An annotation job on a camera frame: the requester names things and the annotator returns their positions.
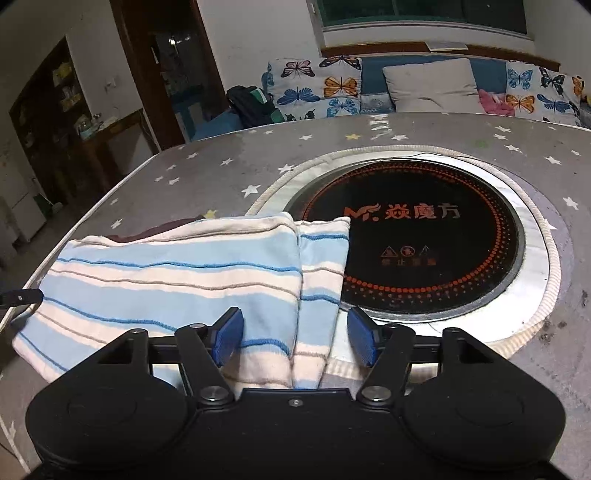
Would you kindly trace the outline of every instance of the black bag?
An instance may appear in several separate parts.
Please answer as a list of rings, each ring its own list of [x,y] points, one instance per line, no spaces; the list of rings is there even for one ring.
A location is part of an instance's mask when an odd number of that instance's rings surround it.
[[[226,97],[240,117],[244,128],[278,124],[285,121],[269,95],[260,88],[237,85],[226,92]]]

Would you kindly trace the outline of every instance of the white wall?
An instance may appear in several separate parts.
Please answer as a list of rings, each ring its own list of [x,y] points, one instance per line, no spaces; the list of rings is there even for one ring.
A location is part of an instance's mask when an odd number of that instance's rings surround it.
[[[576,0],[524,0],[524,7],[537,55],[559,61],[561,72],[591,85],[591,14]]]
[[[197,0],[227,90],[260,85],[269,60],[318,58],[306,0]]]
[[[535,54],[534,42],[521,35],[503,34],[488,31],[486,28],[420,25],[415,24],[383,24],[370,27],[354,27],[342,25],[334,30],[324,32],[327,47],[357,43],[374,43],[388,41],[424,41],[440,40],[455,41],[472,45],[508,48]]]
[[[124,116],[142,105],[109,0],[15,0],[0,14],[0,147],[8,146],[8,155],[33,194],[37,193],[31,180],[34,172],[8,111],[28,79],[64,36],[72,39],[75,68],[92,113]],[[104,82],[113,77],[119,80],[119,86],[107,94]],[[130,141],[145,143],[139,135]],[[147,144],[144,146],[148,153],[142,155],[148,158],[151,153]],[[117,160],[118,153],[113,154]]]

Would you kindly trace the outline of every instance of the striped towel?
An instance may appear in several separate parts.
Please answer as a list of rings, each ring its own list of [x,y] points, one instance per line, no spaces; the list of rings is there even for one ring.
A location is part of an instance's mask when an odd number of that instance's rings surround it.
[[[239,355],[224,367],[243,387],[316,388],[335,329],[349,218],[199,220],[128,243],[71,240],[41,282],[41,306],[15,319],[15,350],[47,381],[123,332],[172,335],[242,310]],[[181,386],[178,368],[154,375]]]

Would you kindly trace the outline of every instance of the pink cloth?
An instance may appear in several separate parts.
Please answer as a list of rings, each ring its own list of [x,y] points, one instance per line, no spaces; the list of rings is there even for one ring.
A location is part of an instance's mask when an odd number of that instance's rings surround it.
[[[511,105],[495,99],[490,93],[480,89],[478,90],[478,96],[480,97],[480,104],[486,113],[515,116],[515,109]]]

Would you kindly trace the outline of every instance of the doorway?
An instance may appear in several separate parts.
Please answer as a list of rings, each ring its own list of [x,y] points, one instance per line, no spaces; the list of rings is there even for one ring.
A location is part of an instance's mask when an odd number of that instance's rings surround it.
[[[227,107],[196,0],[111,0],[129,68],[162,150]]]

